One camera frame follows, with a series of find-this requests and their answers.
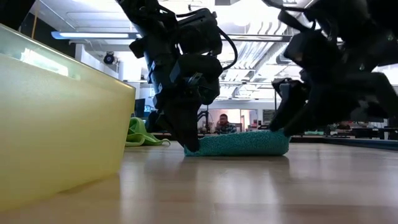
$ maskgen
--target green towel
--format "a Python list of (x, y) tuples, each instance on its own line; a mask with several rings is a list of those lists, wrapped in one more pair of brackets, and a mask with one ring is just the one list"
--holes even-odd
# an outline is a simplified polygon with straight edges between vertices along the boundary
[(167, 142), (168, 139), (159, 140), (151, 133), (148, 133), (145, 128), (145, 123), (140, 118), (131, 118), (129, 131), (127, 132), (126, 147), (135, 146), (159, 146)]

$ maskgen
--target wooden floor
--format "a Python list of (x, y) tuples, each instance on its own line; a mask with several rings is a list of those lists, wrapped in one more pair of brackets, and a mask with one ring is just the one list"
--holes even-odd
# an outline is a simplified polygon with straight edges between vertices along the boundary
[(397, 224), (398, 154), (326, 144), (252, 158), (129, 149), (120, 174), (0, 213), (0, 223)]

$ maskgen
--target yellow plastic bin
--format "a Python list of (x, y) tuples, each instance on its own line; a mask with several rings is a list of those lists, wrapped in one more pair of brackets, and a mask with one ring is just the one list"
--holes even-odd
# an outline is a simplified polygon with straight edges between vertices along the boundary
[(0, 26), (0, 211), (116, 173), (135, 89)]

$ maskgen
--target teal foam pad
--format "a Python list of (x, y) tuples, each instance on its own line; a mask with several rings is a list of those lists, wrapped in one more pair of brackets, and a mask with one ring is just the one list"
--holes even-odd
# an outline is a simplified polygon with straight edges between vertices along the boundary
[(289, 150), (290, 138), (282, 131), (250, 131), (199, 139), (197, 152), (184, 149), (185, 156), (282, 156)]

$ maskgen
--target person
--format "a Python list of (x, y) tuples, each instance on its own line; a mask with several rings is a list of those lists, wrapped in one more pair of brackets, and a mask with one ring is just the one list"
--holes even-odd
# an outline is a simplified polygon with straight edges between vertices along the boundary
[(216, 133), (217, 134), (230, 134), (236, 132), (236, 126), (228, 122), (228, 116), (226, 114), (220, 115), (220, 120), (217, 123)]

